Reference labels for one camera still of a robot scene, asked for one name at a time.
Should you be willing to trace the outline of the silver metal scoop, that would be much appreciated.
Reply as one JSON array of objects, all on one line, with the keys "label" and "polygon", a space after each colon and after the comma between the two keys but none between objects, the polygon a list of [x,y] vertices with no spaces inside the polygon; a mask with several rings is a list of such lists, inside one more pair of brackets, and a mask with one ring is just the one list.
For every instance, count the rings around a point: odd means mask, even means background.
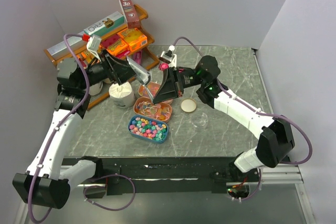
[{"label": "silver metal scoop", "polygon": [[139,81],[139,83],[144,87],[144,89],[147,91],[147,94],[151,101],[153,102],[153,94],[148,88],[148,84],[151,81],[151,73],[143,68],[141,65],[137,64],[132,58],[127,57],[127,62],[129,66],[132,68],[132,70],[136,74],[136,79]]}]

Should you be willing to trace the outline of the pink tin of lollipops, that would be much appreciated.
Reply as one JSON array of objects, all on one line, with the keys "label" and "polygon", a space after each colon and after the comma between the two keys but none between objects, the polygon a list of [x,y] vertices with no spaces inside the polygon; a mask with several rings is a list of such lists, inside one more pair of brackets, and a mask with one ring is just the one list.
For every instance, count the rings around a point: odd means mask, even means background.
[{"label": "pink tin of lollipops", "polygon": [[153,104],[149,98],[140,97],[136,100],[133,110],[136,114],[147,118],[168,122],[172,116],[172,107],[164,102]]}]

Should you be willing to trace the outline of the clear plastic jar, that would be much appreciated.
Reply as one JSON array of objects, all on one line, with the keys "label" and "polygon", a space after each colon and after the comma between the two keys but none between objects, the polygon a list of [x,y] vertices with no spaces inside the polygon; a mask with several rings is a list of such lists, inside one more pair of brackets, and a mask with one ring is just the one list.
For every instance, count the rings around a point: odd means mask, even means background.
[{"label": "clear plastic jar", "polygon": [[195,129],[205,129],[208,125],[208,116],[204,112],[193,113],[191,116],[191,124]]}]

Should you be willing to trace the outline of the blue tin of star candies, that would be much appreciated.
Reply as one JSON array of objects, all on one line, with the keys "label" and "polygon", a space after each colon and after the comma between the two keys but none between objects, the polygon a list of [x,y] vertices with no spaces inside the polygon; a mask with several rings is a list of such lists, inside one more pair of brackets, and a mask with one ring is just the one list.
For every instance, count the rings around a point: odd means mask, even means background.
[{"label": "blue tin of star candies", "polygon": [[142,115],[133,116],[127,129],[132,136],[155,144],[164,143],[169,135],[166,123]]}]

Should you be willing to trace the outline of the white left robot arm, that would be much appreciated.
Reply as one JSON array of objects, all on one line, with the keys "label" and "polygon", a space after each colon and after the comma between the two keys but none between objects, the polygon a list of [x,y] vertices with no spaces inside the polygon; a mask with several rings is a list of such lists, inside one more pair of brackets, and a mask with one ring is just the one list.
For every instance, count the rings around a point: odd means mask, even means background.
[{"label": "white left robot arm", "polygon": [[61,171],[67,146],[81,123],[89,102],[87,86],[104,79],[123,84],[136,74],[128,60],[105,54],[99,63],[84,68],[74,58],[57,64],[58,97],[52,122],[42,146],[26,171],[15,174],[13,186],[28,206],[60,209],[72,189],[85,180],[98,183],[103,179],[103,161],[84,156],[75,165]]}]

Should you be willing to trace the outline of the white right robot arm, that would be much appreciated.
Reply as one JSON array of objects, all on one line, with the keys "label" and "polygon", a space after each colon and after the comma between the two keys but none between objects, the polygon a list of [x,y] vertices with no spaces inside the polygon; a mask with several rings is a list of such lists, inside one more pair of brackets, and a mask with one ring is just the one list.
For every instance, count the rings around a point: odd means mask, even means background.
[{"label": "white right robot arm", "polygon": [[163,81],[153,103],[179,98],[186,88],[198,86],[196,93],[204,104],[230,116],[258,140],[256,147],[235,158],[229,169],[233,180],[239,182],[261,166],[276,167],[294,148],[292,129],[286,120],[261,112],[218,81],[221,71],[215,57],[203,56],[194,69],[178,67],[176,55],[163,54],[159,59],[164,64]]}]

